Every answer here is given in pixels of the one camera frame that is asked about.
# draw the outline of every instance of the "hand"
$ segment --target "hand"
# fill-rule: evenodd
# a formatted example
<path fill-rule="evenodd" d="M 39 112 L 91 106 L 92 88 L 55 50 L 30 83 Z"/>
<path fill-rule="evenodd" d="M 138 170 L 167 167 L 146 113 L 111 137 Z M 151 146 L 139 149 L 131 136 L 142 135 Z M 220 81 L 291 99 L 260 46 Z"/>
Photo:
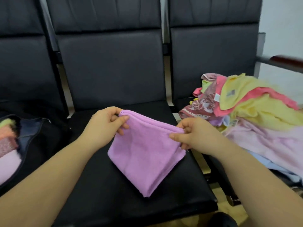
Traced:
<path fill-rule="evenodd" d="M 183 128 L 184 134 L 172 133 L 172 140 L 181 142 L 182 149 L 194 148 L 204 154 L 218 157 L 227 145 L 233 145 L 225 136 L 202 118 L 183 119 L 177 127 Z"/>
<path fill-rule="evenodd" d="M 89 120 L 77 142 L 84 145 L 85 149 L 97 151 L 108 144 L 116 132 L 124 135 L 121 127 L 129 128 L 125 123 L 129 116 L 118 117 L 117 114 L 121 111 L 122 109 L 118 107 L 108 107 L 97 111 Z"/>

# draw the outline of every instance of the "floor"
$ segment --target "floor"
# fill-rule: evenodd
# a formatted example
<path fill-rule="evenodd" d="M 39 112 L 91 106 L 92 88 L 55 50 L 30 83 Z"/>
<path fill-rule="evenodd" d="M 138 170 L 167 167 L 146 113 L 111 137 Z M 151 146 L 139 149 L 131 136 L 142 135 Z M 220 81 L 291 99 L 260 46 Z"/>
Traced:
<path fill-rule="evenodd" d="M 165 85 L 166 85 L 166 96 L 167 96 L 167 102 L 171 106 L 172 105 L 172 88 L 171 88 L 171 76 L 170 76 L 170 64 L 169 64 L 170 57 L 164 57 L 164 63 L 165 63 Z M 68 104 L 68 108 L 70 110 L 70 116 L 74 113 L 74 106 L 72 103 L 71 94 L 69 91 L 69 87 L 66 80 L 66 75 L 64 71 L 64 67 L 62 65 L 58 66 L 60 77 L 62 80 L 63 90 L 65 94 L 65 98 Z M 174 114 L 174 117 L 177 121 L 180 121 L 180 117 L 177 113 Z M 204 160 L 202 154 L 199 152 L 196 152 L 193 150 L 193 154 L 204 174 L 210 173 L 210 168 L 208 167 L 206 161 Z M 218 199 L 218 207 L 219 211 L 224 212 L 232 216 L 238 225 L 240 225 L 242 222 L 245 221 L 245 219 L 248 217 L 243 206 L 235 206 L 232 207 L 229 205 L 229 203 L 226 200 L 225 194 L 222 191 L 221 187 L 218 184 L 212 184 L 211 187 L 213 188 L 212 191 L 214 192 L 215 196 Z M 169 221 L 165 223 L 160 223 L 156 225 L 151 225 L 152 227 L 203 227 L 207 225 L 207 222 L 212 217 L 214 213 L 208 213 L 208 214 L 201 214 L 196 215 L 192 217 L 187 217 L 183 219 L 178 219 L 174 221 Z"/>

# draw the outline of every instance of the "chair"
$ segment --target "chair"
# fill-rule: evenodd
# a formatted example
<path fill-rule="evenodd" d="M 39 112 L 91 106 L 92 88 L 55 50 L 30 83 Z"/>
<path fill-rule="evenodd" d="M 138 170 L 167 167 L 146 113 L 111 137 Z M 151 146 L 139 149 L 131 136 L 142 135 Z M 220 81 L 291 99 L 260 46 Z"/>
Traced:
<path fill-rule="evenodd" d="M 0 102 L 35 101 L 67 115 L 36 0 L 0 0 Z"/>
<path fill-rule="evenodd" d="M 303 73 L 302 61 L 256 56 L 261 5 L 262 0 L 169 0 L 172 97 L 178 111 L 193 99 L 204 73 L 253 76 L 256 61 Z M 229 203 L 240 204 L 221 163 L 204 158 Z"/>
<path fill-rule="evenodd" d="M 74 102 L 74 141 L 91 116 L 108 106 L 176 125 L 166 102 L 160 0 L 47 0 Z M 191 152 L 150 198 L 107 156 L 87 163 L 54 225 L 146 226 L 217 210 Z"/>

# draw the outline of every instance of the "chair backrest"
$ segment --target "chair backrest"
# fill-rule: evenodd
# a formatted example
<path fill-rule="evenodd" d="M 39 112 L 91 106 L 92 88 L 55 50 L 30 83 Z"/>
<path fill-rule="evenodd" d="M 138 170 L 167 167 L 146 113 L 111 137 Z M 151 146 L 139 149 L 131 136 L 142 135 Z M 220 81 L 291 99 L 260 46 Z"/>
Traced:
<path fill-rule="evenodd" d="M 204 73 L 253 75 L 262 0 L 169 0 L 173 99 Z"/>
<path fill-rule="evenodd" d="M 0 0 L 0 102 L 32 101 L 67 112 L 38 0 Z"/>
<path fill-rule="evenodd" d="M 75 110 L 165 100 L 160 0 L 47 0 Z"/>

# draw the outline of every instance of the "clothing tag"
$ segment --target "clothing tag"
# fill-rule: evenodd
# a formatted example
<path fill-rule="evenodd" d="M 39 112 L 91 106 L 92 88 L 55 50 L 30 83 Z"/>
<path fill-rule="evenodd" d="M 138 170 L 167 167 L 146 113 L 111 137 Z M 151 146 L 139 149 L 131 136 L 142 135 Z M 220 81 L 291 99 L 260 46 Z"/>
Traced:
<path fill-rule="evenodd" d="M 237 126 L 238 119 L 233 119 L 232 122 L 230 123 L 230 126 Z"/>
<path fill-rule="evenodd" d="M 235 94 L 235 89 L 231 90 L 226 94 L 226 97 L 233 96 Z"/>
<path fill-rule="evenodd" d="M 219 95 L 219 94 L 216 93 L 216 94 L 214 95 L 214 101 L 220 103 L 220 95 Z"/>

